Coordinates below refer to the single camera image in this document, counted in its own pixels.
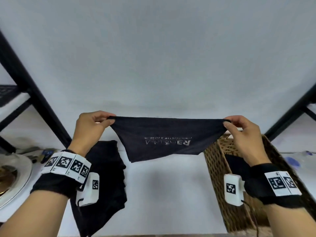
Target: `black cable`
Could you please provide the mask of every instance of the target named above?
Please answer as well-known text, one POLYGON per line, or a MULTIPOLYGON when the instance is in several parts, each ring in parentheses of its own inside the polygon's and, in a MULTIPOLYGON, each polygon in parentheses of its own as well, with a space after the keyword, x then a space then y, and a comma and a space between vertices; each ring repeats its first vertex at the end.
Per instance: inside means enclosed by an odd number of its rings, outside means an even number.
POLYGON ((78 200, 78 202, 77 202, 77 208, 78 208, 79 215, 80 215, 80 218, 81 218, 81 220, 82 220, 82 223, 84 224, 84 227, 85 227, 85 229, 86 229, 86 231, 87 231, 87 237, 91 237, 91 235, 89 234, 88 226, 87 226, 86 222, 84 221, 82 212, 81 212, 81 210, 80 210, 79 201, 81 201, 81 200, 83 200, 83 199, 79 199, 79 200, 78 200))
POLYGON ((258 227, 258 223, 257 223, 257 219, 256 219, 256 216, 254 215, 253 211, 252 211, 252 207, 246 202, 246 201, 241 201, 242 203, 248 205, 249 209, 250 209, 250 215, 251 215, 251 218, 253 219, 253 222, 255 222, 255 225, 256 225, 256 229, 257 229, 257 237, 259 237, 259 227, 258 227))

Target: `forearm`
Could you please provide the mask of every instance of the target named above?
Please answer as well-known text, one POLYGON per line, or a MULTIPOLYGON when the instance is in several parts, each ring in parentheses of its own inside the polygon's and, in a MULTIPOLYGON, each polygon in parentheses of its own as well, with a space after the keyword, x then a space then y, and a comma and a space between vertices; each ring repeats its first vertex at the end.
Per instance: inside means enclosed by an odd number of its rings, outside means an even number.
POLYGON ((304 208, 290 209, 276 204, 264 208, 274 237, 315 236, 316 222, 304 208))
POLYGON ((34 191, 2 225, 0 237, 56 237, 68 198, 51 191, 34 191))

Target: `person's right hand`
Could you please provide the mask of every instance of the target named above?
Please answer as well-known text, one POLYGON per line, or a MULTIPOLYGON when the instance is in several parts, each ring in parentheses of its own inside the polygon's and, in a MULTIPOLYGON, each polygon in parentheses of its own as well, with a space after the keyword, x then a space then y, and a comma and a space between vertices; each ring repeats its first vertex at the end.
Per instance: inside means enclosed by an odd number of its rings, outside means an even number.
POLYGON ((250 166, 271 163, 264 150, 258 125, 244 116, 228 116, 224 119, 231 121, 231 123, 225 121, 223 124, 233 135, 237 149, 250 166), (243 131, 238 131, 237 127, 242 127, 243 131))

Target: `black t-shirt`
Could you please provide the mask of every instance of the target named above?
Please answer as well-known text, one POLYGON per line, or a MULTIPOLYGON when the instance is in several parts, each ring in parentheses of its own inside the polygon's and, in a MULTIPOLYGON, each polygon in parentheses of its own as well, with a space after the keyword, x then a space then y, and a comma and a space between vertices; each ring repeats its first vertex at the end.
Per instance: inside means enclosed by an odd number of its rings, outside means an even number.
POLYGON ((223 119, 110 117, 130 162, 171 154, 198 155, 225 131, 223 119))

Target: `folded black clothing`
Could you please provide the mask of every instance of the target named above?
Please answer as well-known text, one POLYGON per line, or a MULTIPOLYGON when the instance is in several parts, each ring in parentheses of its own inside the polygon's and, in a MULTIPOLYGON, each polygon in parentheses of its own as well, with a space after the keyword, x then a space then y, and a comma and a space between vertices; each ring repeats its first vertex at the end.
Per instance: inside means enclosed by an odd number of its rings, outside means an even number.
POLYGON ((225 131, 223 119, 109 117, 130 162, 171 154, 198 155, 225 131))
POLYGON ((240 175, 243 181, 251 178, 251 167, 243 158, 228 154, 225 154, 225 158, 234 175, 240 175))
POLYGON ((86 158, 91 162, 90 172, 98 173, 99 199, 96 203, 78 207, 76 197, 70 199, 81 237, 91 236, 109 219, 125 207, 127 201, 124 184, 124 165, 117 150, 117 141, 99 141, 86 158))

